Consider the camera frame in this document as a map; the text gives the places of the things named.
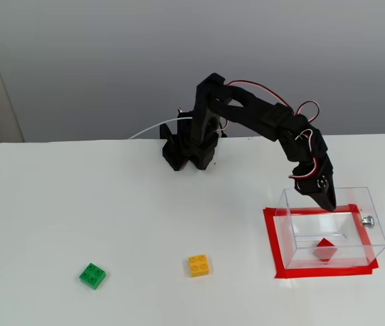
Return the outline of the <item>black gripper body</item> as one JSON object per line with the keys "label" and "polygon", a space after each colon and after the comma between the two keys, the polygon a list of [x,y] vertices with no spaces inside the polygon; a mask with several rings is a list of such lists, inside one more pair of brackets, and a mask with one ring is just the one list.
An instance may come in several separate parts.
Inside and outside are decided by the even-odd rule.
{"label": "black gripper body", "polygon": [[318,178],[322,175],[333,178],[333,165],[326,151],[291,150],[290,161],[298,166],[292,171],[298,192],[319,192]]}

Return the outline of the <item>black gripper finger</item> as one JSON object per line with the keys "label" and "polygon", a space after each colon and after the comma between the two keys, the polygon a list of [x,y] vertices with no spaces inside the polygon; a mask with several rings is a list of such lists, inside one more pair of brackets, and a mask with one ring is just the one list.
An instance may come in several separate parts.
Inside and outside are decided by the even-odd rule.
{"label": "black gripper finger", "polygon": [[328,192],[302,192],[304,196],[309,196],[319,207],[326,211],[332,211],[332,191]]}
{"label": "black gripper finger", "polygon": [[318,178],[318,186],[320,192],[316,201],[317,204],[326,211],[334,211],[337,205],[332,177],[322,175]]}

